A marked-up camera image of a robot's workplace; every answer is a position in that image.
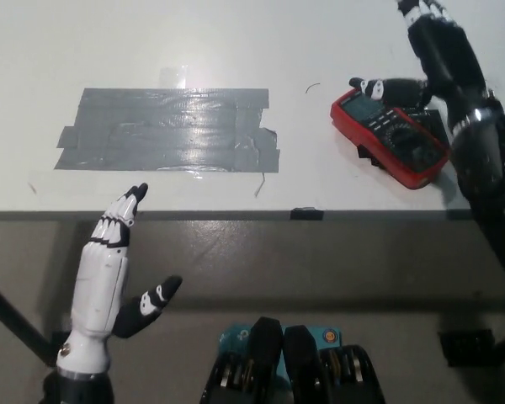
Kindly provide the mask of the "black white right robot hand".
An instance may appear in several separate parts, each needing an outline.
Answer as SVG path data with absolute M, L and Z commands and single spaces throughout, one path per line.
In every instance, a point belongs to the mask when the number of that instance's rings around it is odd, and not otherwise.
M 485 78 L 463 28 L 438 1 L 399 1 L 397 7 L 425 78 L 353 77 L 349 85 L 389 107 L 423 109 L 439 98 L 454 136 L 496 134 L 499 113 L 487 101 Z

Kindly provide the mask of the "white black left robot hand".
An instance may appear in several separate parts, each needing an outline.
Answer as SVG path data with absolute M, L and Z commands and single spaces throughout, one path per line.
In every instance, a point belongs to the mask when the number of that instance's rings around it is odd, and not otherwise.
M 147 191 L 147 183 L 134 185 L 113 201 L 82 248 L 72 297 L 72 329 L 56 359 L 62 376 L 88 379 L 107 373 L 109 338 L 130 338 L 147 328 L 183 283 L 181 276 L 170 275 L 125 299 L 131 230 Z

